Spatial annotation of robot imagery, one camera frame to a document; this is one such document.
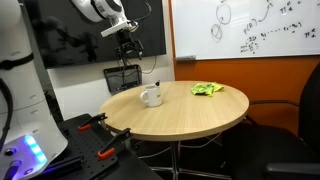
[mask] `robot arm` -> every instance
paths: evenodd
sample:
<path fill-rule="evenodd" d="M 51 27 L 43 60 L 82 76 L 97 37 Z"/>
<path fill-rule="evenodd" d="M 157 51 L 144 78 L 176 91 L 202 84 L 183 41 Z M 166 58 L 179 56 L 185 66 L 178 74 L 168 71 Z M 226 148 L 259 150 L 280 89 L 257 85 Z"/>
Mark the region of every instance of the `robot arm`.
<path fill-rule="evenodd" d="M 103 37 L 116 34 L 120 47 L 115 49 L 116 55 L 123 60 L 126 66 L 124 54 L 137 52 L 141 59 L 143 45 L 139 39 L 133 40 L 131 32 L 138 28 L 138 23 L 127 20 L 120 0 L 71 0 L 76 8 L 88 19 L 99 22 L 109 19 L 111 28 L 101 32 Z"/>
<path fill-rule="evenodd" d="M 109 19 L 111 28 L 102 31 L 103 37 L 121 30 L 134 31 L 138 23 L 128 21 L 120 0 L 71 0 L 77 9 L 93 22 Z"/>
<path fill-rule="evenodd" d="M 68 141 L 50 115 L 17 0 L 0 1 L 0 42 L 0 179 L 30 179 Z"/>

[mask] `mug handle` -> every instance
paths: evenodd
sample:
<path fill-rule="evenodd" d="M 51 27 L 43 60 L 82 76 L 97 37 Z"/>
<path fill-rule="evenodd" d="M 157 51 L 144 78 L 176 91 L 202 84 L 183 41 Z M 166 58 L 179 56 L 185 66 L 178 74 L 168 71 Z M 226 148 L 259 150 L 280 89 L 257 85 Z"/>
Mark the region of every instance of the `mug handle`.
<path fill-rule="evenodd" d="M 147 94 L 148 92 L 147 91 L 144 91 L 140 94 L 140 99 L 142 102 L 144 102 L 145 105 L 148 105 L 149 103 L 149 99 L 147 99 Z"/>

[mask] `chair backrest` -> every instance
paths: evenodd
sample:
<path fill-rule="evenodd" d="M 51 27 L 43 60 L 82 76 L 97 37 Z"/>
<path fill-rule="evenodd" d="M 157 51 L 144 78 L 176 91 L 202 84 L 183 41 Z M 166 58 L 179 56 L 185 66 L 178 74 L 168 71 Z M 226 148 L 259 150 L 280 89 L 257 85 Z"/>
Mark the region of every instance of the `chair backrest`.
<path fill-rule="evenodd" d="M 141 67 L 137 64 L 104 69 L 103 73 L 112 94 L 142 84 Z"/>
<path fill-rule="evenodd" d="M 320 155 L 320 63 L 301 94 L 298 135 Z"/>

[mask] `blue led light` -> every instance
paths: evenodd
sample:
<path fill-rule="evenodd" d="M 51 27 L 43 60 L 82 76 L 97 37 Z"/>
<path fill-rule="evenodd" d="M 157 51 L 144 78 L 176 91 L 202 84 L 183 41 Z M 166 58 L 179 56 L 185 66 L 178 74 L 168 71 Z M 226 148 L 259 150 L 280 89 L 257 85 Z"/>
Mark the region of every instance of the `blue led light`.
<path fill-rule="evenodd" d="M 27 135 L 27 136 L 25 136 L 25 141 L 26 141 L 27 145 L 29 146 L 29 148 L 31 149 L 32 153 L 36 156 L 37 160 L 40 163 L 46 163 L 47 158 L 44 155 L 44 153 L 42 152 L 42 150 L 39 147 L 36 140 L 32 136 Z"/>
<path fill-rule="evenodd" d="M 38 161 L 40 161 L 40 162 L 46 162 L 47 161 L 47 158 L 43 153 L 42 154 L 37 154 L 36 156 L 37 156 Z"/>
<path fill-rule="evenodd" d="M 32 136 L 26 136 L 26 137 L 25 137 L 25 140 L 26 140 L 26 142 L 27 142 L 27 144 L 28 144 L 29 146 L 32 146 L 32 145 L 34 145 L 34 144 L 37 144 L 36 140 L 34 140 L 34 138 L 33 138 Z"/>
<path fill-rule="evenodd" d="M 32 147 L 31 150 L 34 154 L 42 153 L 39 146 Z"/>

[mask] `black clamp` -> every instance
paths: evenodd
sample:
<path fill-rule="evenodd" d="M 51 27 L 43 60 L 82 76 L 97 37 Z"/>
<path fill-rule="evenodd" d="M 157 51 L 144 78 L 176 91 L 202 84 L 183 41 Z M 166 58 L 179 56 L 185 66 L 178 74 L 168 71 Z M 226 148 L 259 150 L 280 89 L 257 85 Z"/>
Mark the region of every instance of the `black clamp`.
<path fill-rule="evenodd" d="M 85 121 L 84 123 L 82 123 L 78 129 L 80 131 L 84 131 L 84 130 L 87 130 L 87 129 L 90 129 L 91 128 L 91 123 L 94 123 L 94 122 L 97 122 L 97 121 L 102 121 L 102 120 L 105 120 L 107 119 L 108 117 L 106 116 L 106 113 L 100 113 L 96 116 L 93 116 L 92 118 L 88 119 L 87 121 Z"/>
<path fill-rule="evenodd" d="M 125 130 L 118 133 L 116 136 L 112 138 L 111 141 L 109 141 L 109 143 L 106 146 L 102 148 L 102 150 L 98 152 L 99 159 L 103 160 L 115 152 L 121 152 L 123 149 L 125 149 L 125 145 L 123 144 L 125 144 L 125 141 L 131 138 L 131 136 L 132 135 L 130 133 L 130 128 L 126 128 Z"/>

